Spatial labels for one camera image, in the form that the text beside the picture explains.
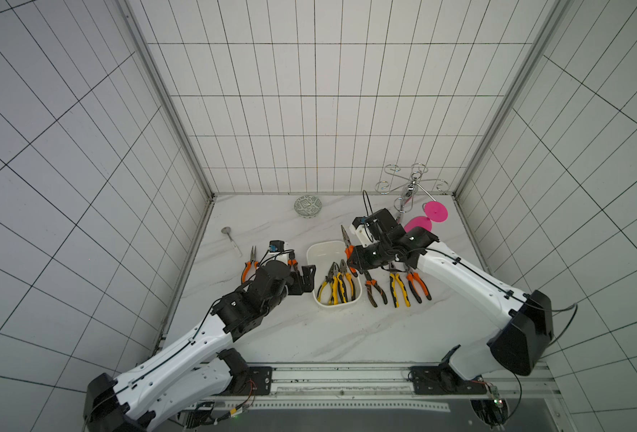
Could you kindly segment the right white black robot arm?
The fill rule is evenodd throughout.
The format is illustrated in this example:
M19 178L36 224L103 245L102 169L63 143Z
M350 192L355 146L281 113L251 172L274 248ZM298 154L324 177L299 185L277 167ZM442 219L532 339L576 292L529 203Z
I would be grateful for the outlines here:
M517 290L463 260L446 243L419 227L405 232L399 225L374 234L352 226L359 244L348 259L365 273L392 261L413 267L454 289L493 323L489 336L453 347L435 368L445 389L472 382L487 373L507 370L529 376L554 337L551 300Z

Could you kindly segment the yellow black combination pliers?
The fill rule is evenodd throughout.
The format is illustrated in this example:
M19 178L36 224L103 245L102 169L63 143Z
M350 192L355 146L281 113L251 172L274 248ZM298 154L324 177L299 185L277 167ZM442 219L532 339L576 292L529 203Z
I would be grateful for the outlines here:
M408 298L407 290L399 277L399 271L390 270L390 294L394 302L394 307L399 308L401 305L410 307L410 299Z

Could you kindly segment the small yellow long-nose pliers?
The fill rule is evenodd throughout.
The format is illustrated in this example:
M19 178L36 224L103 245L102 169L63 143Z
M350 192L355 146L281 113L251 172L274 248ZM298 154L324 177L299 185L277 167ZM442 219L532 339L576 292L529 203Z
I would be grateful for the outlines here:
M318 288L318 293L316 294L316 300L327 306L335 306L338 304L338 279L336 278L336 269L338 268L338 264L334 262L327 275L321 284L320 288ZM322 301L323 293L329 293L329 300L327 302Z

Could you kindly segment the orange needle-nose pliers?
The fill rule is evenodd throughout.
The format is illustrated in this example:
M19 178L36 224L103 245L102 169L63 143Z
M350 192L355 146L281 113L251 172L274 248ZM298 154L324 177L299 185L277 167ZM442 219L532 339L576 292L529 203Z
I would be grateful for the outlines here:
M245 267L244 270L242 272L241 275L241 279L240 282L242 284L248 282L248 280L255 275L256 271L257 271L257 267L258 267L258 261L257 261L257 247L253 246L250 250L250 254L249 254L249 259L248 261L245 263Z

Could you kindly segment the white plastic storage box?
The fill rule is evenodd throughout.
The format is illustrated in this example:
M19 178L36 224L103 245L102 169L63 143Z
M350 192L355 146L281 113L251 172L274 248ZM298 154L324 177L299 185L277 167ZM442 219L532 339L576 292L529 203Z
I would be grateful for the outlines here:
M336 310L355 305L361 299L363 287L359 278L347 269L343 241L311 245L307 259L310 265L316 266L313 298L320 308Z

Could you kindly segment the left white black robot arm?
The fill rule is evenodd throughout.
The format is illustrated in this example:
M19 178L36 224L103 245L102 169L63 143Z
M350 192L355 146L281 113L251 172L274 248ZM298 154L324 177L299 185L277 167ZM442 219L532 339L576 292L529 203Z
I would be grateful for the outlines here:
M280 260L215 301L193 329L141 365L86 390L86 431L152 431L178 412L248 385L248 364L233 343L257 328L288 295L312 293L316 267L295 271Z

